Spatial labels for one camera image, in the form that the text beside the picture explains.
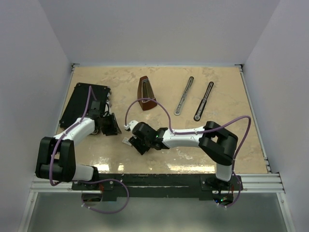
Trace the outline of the small white card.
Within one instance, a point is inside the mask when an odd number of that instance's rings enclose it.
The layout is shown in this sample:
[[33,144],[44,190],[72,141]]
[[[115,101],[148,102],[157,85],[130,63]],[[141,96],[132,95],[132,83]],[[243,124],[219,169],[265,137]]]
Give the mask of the small white card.
[[128,146],[132,146],[132,144],[129,142],[129,139],[126,137],[122,140],[122,142]]

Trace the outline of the grey black stapler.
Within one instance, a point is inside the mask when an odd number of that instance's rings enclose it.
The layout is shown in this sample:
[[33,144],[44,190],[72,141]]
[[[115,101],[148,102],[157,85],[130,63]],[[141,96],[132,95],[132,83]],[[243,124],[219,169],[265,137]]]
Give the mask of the grey black stapler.
[[184,91],[182,93],[182,96],[181,96],[181,98],[179,100],[179,103],[178,103],[178,105],[177,105],[177,107],[176,107],[176,109],[174,111],[174,115],[179,116],[181,114],[184,102],[186,100],[186,97],[187,97],[187,94],[188,94],[188,92],[190,90],[190,87],[192,86],[193,81],[194,81],[194,77],[190,76],[189,79],[188,79],[188,82],[186,84],[186,87],[185,87],[185,89],[184,89]]

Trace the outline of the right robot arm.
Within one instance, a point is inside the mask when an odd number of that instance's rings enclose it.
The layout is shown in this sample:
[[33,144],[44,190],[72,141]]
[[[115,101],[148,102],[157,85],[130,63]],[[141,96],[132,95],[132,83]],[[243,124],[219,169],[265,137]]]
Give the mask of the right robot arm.
[[202,149],[216,163],[215,184],[221,190],[232,185],[232,166],[238,137],[214,121],[196,129],[153,129],[145,122],[132,120],[125,130],[133,134],[129,142],[143,155],[149,149],[162,150],[175,147]]

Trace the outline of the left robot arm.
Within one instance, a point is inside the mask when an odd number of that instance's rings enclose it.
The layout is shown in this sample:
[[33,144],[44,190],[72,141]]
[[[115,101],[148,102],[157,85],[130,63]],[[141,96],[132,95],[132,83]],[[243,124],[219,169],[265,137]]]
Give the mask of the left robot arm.
[[40,141],[35,175],[48,179],[52,186],[60,182],[82,181],[88,189],[100,184],[97,168],[79,164],[75,147],[87,136],[102,132],[106,136],[121,133],[109,101],[93,100],[90,109],[60,134]]

